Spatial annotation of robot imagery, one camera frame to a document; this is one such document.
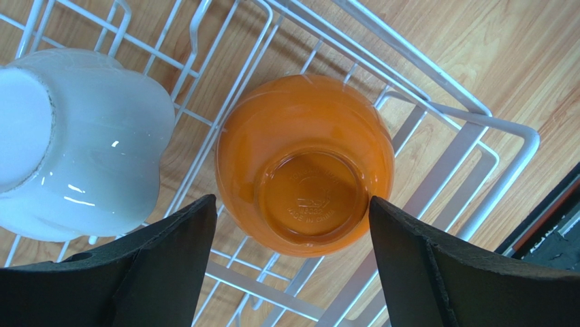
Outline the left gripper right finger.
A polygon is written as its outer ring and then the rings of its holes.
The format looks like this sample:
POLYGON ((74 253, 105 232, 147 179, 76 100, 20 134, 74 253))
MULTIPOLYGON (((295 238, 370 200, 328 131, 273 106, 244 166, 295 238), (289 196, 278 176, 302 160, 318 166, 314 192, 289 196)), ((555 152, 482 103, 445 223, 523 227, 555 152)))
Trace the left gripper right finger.
POLYGON ((392 326, 578 326, 579 274, 499 255, 374 196, 374 256, 392 326))

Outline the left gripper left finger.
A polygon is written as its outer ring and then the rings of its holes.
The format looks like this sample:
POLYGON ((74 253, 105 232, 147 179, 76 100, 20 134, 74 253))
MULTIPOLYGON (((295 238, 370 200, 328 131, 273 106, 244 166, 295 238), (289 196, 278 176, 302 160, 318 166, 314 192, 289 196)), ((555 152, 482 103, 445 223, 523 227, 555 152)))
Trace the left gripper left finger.
POLYGON ((1 270, 2 326, 190 326, 216 229, 216 197, 122 238, 1 270))

